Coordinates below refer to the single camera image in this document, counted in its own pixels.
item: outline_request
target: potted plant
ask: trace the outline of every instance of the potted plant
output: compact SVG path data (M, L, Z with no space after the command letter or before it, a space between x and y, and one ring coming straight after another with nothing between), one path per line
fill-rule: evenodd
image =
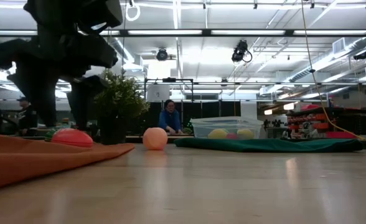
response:
M124 143L129 121L145 113L149 104L141 98L135 79L116 75L110 69L101 76L108 83L108 88L95 97L101 143Z

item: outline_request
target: wooden floor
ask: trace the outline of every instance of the wooden floor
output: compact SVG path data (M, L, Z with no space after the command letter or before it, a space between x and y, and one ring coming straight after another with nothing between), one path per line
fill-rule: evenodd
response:
M366 151L145 151L0 189L1 224L366 224Z

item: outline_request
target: woman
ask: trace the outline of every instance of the woman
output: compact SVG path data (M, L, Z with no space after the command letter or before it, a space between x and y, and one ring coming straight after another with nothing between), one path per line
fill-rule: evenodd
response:
M158 126L170 134L183 134L179 112L175 110L175 102L172 100L165 101L165 109L159 115Z

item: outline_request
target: red ball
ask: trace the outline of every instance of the red ball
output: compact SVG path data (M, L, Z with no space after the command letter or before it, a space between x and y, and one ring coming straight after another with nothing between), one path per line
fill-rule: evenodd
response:
M163 150L168 142L168 135L162 128L149 128L143 134L143 144L148 149Z
M227 139L238 139L238 135L236 133L228 133L226 138Z
M83 131L63 128L54 133L52 142L78 147L92 147L93 139Z

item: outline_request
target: plastic storage bin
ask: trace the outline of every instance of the plastic storage bin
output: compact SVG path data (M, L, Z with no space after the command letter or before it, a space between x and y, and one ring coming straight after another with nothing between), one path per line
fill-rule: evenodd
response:
M253 138L258 139L263 121L257 119L231 116L218 118L191 119L194 136L196 138L208 138L208 134L215 129L224 129L228 133L236 134L239 129L249 129Z

